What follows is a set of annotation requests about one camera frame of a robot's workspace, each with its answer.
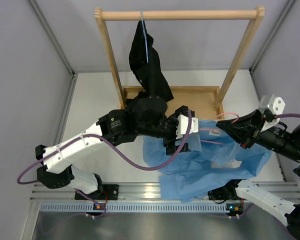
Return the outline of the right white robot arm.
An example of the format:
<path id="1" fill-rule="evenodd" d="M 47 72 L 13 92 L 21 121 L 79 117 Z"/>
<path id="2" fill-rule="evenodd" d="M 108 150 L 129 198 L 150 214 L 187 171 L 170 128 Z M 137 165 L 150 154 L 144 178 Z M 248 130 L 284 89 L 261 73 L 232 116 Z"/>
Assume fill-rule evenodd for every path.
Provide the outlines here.
<path id="1" fill-rule="evenodd" d="M 299 113 L 255 110 L 233 120 L 219 120 L 216 127 L 245 150 L 258 145 L 298 163 L 293 172 L 300 179 Z M 231 179 L 210 190 L 208 196 L 210 200 L 247 200 L 272 215 L 294 239 L 300 240 L 300 204 L 280 198 L 250 180 Z"/>

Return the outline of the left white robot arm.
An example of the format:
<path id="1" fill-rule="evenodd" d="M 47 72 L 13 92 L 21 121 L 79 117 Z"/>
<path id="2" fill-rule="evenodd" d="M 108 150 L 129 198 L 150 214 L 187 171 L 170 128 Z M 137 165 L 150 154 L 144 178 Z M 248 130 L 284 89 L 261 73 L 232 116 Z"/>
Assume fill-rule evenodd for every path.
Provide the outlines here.
<path id="1" fill-rule="evenodd" d="M 36 170 L 37 180 L 49 189 L 71 187 L 93 200 L 99 199 L 103 195 L 101 177 L 76 168 L 75 162 L 106 145 L 117 152 L 118 145 L 132 143 L 137 136 L 162 139 L 170 156 L 160 166 L 141 169 L 156 171 L 165 167 L 179 153 L 190 150 L 187 138 L 199 131 L 199 120 L 187 106 L 170 116 L 166 116 L 167 109 L 167 102 L 159 96 L 136 96 L 124 109 L 110 111 L 82 133 L 55 146 L 38 145 L 35 154 L 42 165 Z"/>

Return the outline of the light blue shirt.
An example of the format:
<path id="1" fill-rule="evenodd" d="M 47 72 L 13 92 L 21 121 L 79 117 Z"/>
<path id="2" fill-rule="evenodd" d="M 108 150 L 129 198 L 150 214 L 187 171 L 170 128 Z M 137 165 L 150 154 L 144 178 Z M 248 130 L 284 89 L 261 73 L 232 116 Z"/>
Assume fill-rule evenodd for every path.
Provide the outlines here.
<path id="1" fill-rule="evenodd" d="M 256 177 L 271 157 L 271 152 L 257 144 L 244 149 L 216 121 L 199 121 L 199 133 L 187 138 L 189 152 L 181 152 L 159 176 L 161 198 L 190 202 L 231 180 Z"/>

